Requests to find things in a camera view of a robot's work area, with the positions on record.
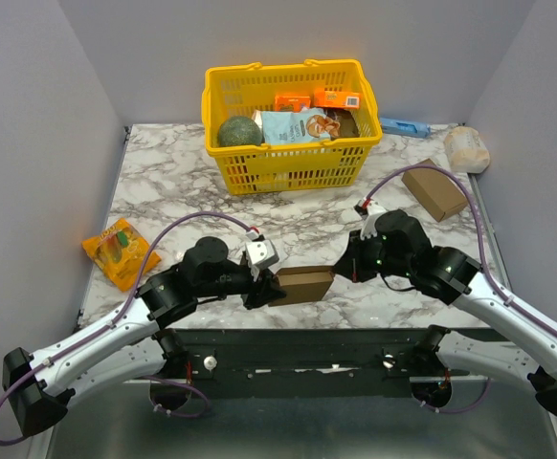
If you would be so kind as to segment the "brown cardboard box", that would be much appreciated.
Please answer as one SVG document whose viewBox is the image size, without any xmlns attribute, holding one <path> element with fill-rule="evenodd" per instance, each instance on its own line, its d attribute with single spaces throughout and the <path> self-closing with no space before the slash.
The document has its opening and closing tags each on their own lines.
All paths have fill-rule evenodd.
<svg viewBox="0 0 557 459">
<path fill-rule="evenodd" d="M 331 266 L 281 268 L 279 286 L 286 297 L 269 303 L 270 307 L 321 301 L 334 281 Z"/>
<path fill-rule="evenodd" d="M 431 159 L 405 171 L 402 182 L 437 222 L 461 213 L 468 206 L 464 193 Z"/>
</svg>

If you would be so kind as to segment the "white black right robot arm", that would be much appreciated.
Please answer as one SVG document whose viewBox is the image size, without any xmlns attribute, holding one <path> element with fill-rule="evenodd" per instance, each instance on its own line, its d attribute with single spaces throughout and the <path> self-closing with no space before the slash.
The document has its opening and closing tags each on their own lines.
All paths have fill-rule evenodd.
<svg viewBox="0 0 557 459">
<path fill-rule="evenodd" d="M 557 321 L 514 295 L 465 252 L 433 245 L 419 221 L 403 210 L 356 206 L 363 225 L 348 236 L 335 274 L 353 283 L 405 278 L 411 289 L 466 312 L 509 341 L 506 348 L 469 339 L 428 341 L 412 351 L 414 367 L 432 375 L 453 367 L 530 386 L 557 417 Z"/>
</svg>

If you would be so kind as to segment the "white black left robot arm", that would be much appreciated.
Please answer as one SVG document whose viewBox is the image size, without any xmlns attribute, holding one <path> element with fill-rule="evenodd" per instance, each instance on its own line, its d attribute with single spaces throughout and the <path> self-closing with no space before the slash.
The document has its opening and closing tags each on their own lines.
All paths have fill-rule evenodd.
<svg viewBox="0 0 557 459">
<path fill-rule="evenodd" d="M 22 437 L 56 425 L 70 405 L 103 385 L 177 376 L 185 356 L 168 326 L 199 304 L 238 295 L 252 310 L 285 298 L 270 269 L 279 262 L 270 240 L 248 242 L 239 262 L 228 256 L 221 239 L 203 237 L 179 263 L 151 276 L 92 325 L 34 352 L 11 350 L 3 358 L 2 385 Z"/>
</svg>

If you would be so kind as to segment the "folded brown cardboard box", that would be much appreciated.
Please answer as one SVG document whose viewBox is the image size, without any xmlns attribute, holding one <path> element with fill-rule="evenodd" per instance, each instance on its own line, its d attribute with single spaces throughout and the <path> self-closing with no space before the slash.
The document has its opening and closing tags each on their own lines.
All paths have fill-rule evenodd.
<svg viewBox="0 0 557 459">
<path fill-rule="evenodd" d="M 468 206 L 464 193 L 431 159 L 405 171 L 402 182 L 437 222 L 461 213 Z"/>
</svg>

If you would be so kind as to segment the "orange snack box right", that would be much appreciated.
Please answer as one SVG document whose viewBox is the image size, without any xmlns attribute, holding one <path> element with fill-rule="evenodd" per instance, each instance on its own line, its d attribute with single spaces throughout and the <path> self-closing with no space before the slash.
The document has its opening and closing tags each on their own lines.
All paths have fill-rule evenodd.
<svg viewBox="0 0 557 459">
<path fill-rule="evenodd" d="M 358 92 L 320 89 L 314 92 L 312 105 L 320 108 L 358 109 L 362 95 Z"/>
</svg>

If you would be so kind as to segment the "orange snack box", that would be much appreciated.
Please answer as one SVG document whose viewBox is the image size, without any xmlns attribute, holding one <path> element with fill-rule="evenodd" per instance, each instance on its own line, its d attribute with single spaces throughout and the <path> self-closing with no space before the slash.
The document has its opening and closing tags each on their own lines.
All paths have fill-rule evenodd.
<svg viewBox="0 0 557 459">
<path fill-rule="evenodd" d="M 358 92 L 320 89 L 314 92 L 312 105 L 320 108 L 358 109 L 362 95 Z"/>
<path fill-rule="evenodd" d="M 278 112 L 299 113 L 311 108 L 311 97 L 297 94 L 277 94 L 274 100 L 274 110 Z"/>
</svg>

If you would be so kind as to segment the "orange snack box left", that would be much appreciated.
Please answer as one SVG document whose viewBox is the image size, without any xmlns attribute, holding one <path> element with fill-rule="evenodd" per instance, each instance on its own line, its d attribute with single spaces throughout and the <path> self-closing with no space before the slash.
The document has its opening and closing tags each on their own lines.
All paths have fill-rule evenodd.
<svg viewBox="0 0 557 459">
<path fill-rule="evenodd" d="M 311 97 L 297 94 L 277 94 L 274 100 L 274 110 L 278 112 L 299 113 L 311 108 Z"/>
</svg>

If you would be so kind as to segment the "dark brown snack packet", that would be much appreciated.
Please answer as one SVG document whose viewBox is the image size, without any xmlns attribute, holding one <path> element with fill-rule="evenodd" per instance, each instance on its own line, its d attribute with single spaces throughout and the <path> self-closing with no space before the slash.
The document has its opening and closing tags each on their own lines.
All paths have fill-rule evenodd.
<svg viewBox="0 0 557 459">
<path fill-rule="evenodd" d="M 360 137 L 357 123 L 348 110 L 328 108 L 325 113 L 334 123 L 338 124 L 336 128 L 332 128 L 330 131 L 332 140 Z"/>
</svg>

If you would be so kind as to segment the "blue tissue packet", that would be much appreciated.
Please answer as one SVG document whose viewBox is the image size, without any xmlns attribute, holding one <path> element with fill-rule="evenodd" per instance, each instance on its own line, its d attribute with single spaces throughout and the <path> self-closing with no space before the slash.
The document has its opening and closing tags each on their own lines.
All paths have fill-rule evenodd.
<svg viewBox="0 0 557 459">
<path fill-rule="evenodd" d="M 381 128 L 390 135 L 426 139 L 431 135 L 431 127 L 427 123 L 409 120 L 380 118 Z"/>
</svg>

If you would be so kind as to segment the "light blue snack bag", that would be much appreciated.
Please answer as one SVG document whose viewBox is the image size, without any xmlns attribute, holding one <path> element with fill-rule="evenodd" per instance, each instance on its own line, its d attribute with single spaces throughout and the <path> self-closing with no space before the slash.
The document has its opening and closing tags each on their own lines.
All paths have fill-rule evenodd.
<svg viewBox="0 0 557 459">
<path fill-rule="evenodd" d="M 330 131 L 338 126 L 322 108 L 310 108 L 299 113 L 262 111 L 261 130 L 271 145 L 331 141 Z"/>
</svg>

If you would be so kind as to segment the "beige wrapped bread bag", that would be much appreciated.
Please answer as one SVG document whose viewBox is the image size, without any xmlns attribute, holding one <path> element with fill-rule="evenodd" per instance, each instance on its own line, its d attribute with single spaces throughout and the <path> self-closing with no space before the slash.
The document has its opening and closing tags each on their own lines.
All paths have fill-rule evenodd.
<svg viewBox="0 0 557 459">
<path fill-rule="evenodd" d="M 490 153 L 474 128 L 455 127 L 445 137 L 444 145 L 450 167 L 456 173 L 480 174 L 490 165 Z"/>
</svg>

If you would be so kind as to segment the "orange gummy candy bag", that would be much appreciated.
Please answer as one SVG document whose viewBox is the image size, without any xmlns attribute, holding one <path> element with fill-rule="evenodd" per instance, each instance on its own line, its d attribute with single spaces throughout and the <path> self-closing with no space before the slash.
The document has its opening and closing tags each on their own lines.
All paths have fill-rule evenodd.
<svg viewBox="0 0 557 459">
<path fill-rule="evenodd" d="M 124 218 L 81 246 L 102 273 L 122 292 L 130 290 L 138 276 L 149 243 Z"/>
</svg>

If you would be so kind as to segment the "green round melon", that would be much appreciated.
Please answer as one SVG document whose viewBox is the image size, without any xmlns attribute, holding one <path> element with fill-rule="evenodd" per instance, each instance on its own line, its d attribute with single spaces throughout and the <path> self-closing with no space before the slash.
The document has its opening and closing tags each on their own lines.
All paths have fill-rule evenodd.
<svg viewBox="0 0 557 459">
<path fill-rule="evenodd" d="M 260 146 L 263 135 L 259 126 L 251 118 L 233 116 L 220 125 L 217 141 L 220 147 Z"/>
</svg>

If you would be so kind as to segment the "yellow plastic shopping basket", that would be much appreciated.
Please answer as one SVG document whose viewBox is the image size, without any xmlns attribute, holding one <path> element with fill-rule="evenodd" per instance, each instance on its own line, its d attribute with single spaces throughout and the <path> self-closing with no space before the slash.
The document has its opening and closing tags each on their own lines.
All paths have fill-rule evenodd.
<svg viewBox="0 0 557 459">
<path fill-rule="evenodd" d="M 210 68 L 201 116 L 232 195 L 349 186 L 382 138 L 375 96 L 353 59 Z"/>
</svg>

